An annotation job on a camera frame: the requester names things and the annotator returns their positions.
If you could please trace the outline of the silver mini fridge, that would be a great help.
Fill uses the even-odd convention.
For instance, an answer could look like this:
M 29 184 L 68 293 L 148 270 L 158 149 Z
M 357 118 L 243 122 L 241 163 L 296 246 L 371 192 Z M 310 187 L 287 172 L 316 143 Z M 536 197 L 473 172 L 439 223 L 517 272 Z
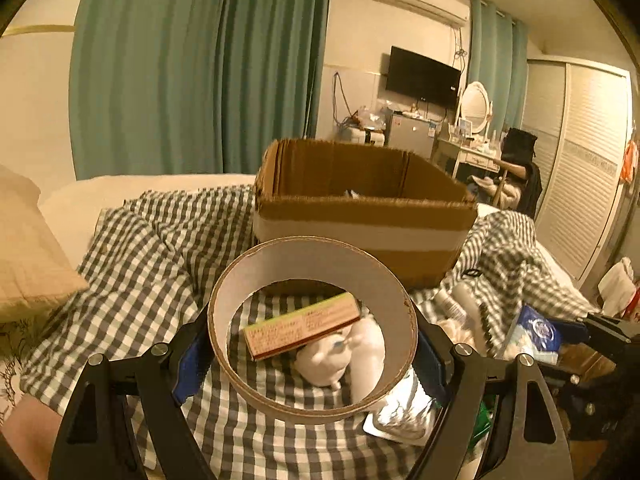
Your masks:
M 403 114 L 391 114 L 387 127 L 387 145 L 430 159 L 435 140 L 435 126 L 425 120 Z

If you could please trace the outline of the white cartoon figurine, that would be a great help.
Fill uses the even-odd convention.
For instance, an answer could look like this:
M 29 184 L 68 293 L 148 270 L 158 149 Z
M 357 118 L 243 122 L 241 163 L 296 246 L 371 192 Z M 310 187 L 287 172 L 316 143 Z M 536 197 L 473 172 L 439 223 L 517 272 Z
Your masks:
M 294 367 L 311 385 L 340 390 L 340 380 L 360 342 L 359 335 L 339 330 L 306 344 L 297 352 Z

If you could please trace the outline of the blue cloud tissue pack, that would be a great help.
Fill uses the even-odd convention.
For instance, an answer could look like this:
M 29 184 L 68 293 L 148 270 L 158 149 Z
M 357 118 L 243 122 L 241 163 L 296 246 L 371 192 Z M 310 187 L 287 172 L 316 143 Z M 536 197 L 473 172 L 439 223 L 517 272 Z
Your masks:
M 548 318 L 523 304 L 506 334 L 506 339 L 496 351 L 495 358 L 511 361 L 519 354 L 526 353 L 537 362 L 556 365 L 561 344 L 561 334 Z

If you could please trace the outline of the brown cardboard box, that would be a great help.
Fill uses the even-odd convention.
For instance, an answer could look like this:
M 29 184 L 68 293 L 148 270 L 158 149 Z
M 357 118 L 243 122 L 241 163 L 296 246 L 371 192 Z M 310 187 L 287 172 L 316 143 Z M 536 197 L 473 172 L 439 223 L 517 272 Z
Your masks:
M 274 141 L 255 181 L 258 242 L 296 235 L 341 240 L 384 263 L 406 289 L 439 284 L 476 218 L 464 185 L 398 148 Z

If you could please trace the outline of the crumpled clear plastic wrapper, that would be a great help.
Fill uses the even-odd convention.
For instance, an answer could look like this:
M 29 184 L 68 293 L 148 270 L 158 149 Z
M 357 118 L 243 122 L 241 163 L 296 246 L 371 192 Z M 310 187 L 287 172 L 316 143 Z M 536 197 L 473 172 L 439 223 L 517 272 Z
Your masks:
M 363 422 L 372 437 L 424 446 L 440 412 L 440 405 L 423 389 L 412 367 L 386 396 L 380 408 Z

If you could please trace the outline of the green plastic bag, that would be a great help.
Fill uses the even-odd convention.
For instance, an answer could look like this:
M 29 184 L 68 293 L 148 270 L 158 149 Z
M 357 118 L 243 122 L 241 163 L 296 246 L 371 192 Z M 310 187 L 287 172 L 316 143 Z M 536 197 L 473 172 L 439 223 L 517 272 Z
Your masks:
M 479 458 L 484 452 L 492 428 L 496 403 L 497 397 L 494 394 L 485 394 L 483 400 L 480 401 L 472 437 L 466 450 L 465 460 L 467 462 Z

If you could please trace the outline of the small white tube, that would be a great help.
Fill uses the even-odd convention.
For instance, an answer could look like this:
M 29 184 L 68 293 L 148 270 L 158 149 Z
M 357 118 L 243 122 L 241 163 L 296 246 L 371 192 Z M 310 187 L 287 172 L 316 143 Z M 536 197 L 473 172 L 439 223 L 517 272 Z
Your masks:
M 439 288 L 436 289 L 433 302 L 447 318 L 451 318 L 467 328 L 475 325 L 476 317 L 465 310 L 465 308 L 446 291 L 445 287 L 439 286 Z

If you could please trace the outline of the white louvered wardrobe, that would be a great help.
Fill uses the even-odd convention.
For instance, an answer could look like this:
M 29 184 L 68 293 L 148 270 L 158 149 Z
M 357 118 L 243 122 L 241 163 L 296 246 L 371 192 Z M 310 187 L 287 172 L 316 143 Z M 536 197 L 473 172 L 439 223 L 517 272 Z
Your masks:
M 537 137 L 538 240 L 579 285 L 600 254 L 622 194 L 631 76 L 611 65 L 562 56 L 530 58 L 527 69 L 522 129 Z

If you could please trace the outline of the green curtain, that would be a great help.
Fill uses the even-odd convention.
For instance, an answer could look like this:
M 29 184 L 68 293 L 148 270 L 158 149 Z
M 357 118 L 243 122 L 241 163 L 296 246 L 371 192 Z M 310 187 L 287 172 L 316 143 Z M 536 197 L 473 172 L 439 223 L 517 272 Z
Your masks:
M 330 0 L 80 0 L 78 178 L 251 174 L 318 122 Z
M 522 123 L 527 82 L 528 27 L 495 3 L 471 0 L 468 81 L 480 82 L 492 103 L 488 132 Z

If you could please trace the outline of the white plastic bottle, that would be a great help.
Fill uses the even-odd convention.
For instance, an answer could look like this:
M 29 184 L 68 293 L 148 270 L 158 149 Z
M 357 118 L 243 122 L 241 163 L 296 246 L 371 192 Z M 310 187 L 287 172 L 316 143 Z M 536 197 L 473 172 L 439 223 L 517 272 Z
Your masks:
M 376 387 L 384 370 L 384 336 L 375 319 L 366 316 L 352 326 L 347 342 L 352 350 L 348 368 L 350 395 L 352 403 L 359 403 Z

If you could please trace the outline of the white suitcase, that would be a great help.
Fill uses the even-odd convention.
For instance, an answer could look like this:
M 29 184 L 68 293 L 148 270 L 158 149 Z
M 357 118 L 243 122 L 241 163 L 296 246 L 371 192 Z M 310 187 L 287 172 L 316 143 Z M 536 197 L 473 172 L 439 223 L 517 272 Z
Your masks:
M 337 133 L 337 140 L 344 143 L 383 146 L 385 134 L 356 126 L 345 126 Z

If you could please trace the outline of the green checkered cloth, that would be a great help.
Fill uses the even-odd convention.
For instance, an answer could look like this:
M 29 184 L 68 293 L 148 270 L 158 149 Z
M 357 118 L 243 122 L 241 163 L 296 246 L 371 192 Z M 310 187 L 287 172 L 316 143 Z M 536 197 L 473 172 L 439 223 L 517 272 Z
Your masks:
M 221 272 L 253 244 L 247 185 L 145 192 L 100 215 L 79 268 L 88 288 L 53 313 L 22 365 L 22 391 L 63 413 L 90 356 L 140 356 L 198 315 Z M 529 218 L 498 211 L 475 221 L 444 281 L 480 306 L 495 354 L 523 304 L 548 318 L 582 318 L 591 304 L 562 286 Z M 183 415 L 221 479 L 401 479 L 412 445 L 369 436 L 361 416 L 293 426 L 249 406 L 213 367 Z

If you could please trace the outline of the flat tan medicine box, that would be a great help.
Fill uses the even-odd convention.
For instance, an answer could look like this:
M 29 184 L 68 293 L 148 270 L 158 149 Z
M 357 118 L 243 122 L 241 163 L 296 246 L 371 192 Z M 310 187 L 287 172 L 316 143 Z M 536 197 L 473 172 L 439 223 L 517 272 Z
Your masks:
M 351 326 L 360 307 L 350 292 L 247 325 L 242 333 L 250 356 L 259 361 L 287 352 Z

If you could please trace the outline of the oval vanity mirror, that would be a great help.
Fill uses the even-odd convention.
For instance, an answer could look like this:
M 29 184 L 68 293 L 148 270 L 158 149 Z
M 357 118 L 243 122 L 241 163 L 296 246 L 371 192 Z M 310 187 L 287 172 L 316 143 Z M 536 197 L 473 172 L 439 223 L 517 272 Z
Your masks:
M 492 117 L 492 102 L 480 81 L 470 82 L 459 101 L 457 123 L 467 133 L 480 134 L 488 127 Z

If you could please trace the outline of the white vanity table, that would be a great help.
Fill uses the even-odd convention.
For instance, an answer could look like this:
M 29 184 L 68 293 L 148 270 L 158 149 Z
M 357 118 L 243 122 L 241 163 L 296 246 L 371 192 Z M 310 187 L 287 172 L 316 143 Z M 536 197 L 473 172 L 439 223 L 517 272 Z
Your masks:
M 438 139 L 434 143 L 431 162 L 454 179 L 462 165 L 490 174 L 498 174 L 501 170 L 489 155 L 444 139 Z

